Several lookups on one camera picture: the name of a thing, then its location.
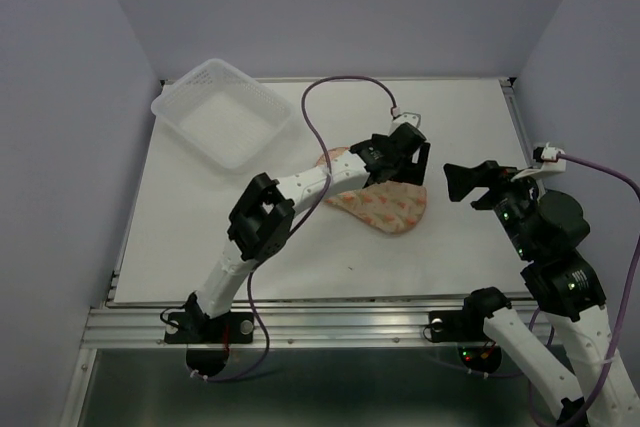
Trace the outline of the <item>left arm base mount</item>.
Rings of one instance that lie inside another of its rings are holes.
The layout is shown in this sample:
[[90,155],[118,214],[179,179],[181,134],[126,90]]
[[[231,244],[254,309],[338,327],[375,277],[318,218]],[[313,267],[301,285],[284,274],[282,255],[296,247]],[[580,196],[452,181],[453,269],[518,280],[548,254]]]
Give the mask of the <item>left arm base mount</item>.
[[165,309],[160,321],[165,326],[166,344],[250,344],[255,317],[252,313],[227,312],[210,318],[197,304]]

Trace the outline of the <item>floral mesh laundry bag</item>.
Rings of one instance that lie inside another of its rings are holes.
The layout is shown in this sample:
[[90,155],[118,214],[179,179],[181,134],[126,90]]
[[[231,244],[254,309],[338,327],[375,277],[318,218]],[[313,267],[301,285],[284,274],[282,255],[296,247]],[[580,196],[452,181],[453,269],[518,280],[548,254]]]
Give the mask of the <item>floral mesh laundry bag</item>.
[[387,181],[328,197],[324,203],[350,214],[384,234],[401,235],[423,219],[427,209],[425,186]]

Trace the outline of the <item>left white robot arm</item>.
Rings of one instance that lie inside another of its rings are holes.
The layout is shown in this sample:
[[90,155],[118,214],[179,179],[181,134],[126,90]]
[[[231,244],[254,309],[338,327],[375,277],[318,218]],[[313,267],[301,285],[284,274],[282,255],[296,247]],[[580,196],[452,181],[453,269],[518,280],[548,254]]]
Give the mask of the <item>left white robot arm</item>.
[[374,134],[323,165],[280,179],[255,176],[230,212],[221,257],[184,304],[184,327],[199,340],[215,339],[245,279],[283,249],[299,214],[327,198],[372,185],[421,187],[429,150],[417,116],[402,114],[388,134]]

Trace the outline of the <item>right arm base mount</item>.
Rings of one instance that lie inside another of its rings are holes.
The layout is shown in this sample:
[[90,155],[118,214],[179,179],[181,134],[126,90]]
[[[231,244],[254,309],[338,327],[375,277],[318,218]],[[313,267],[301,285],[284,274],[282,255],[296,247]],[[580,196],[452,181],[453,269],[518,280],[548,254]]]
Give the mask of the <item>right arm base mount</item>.
[[436,310],[428,314],[422,336],[431,343],[484,342],[483,321],[463,310]]

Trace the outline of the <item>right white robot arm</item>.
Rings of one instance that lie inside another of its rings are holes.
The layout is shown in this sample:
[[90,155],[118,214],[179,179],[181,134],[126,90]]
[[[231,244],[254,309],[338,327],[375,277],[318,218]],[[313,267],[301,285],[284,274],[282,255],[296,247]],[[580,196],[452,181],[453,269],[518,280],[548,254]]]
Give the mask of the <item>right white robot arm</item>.
[[451,201],[485,189],[471,205],[495,213],[526,262],[525,286],[571,365],[554,357],[495,287],[472,292],[459,310],[430,314],[423,334],[432,342],[496,343],[538,390],[558,426],[636,426],[639,395],[618,350],[628,299],[621,299],[611,324],[596,271],[577,250],[590,233],[581,205],[560,191],[541,193],[537,185],[575,160],[547,147],[537,166],[523,170],[495,161],[444,167]]

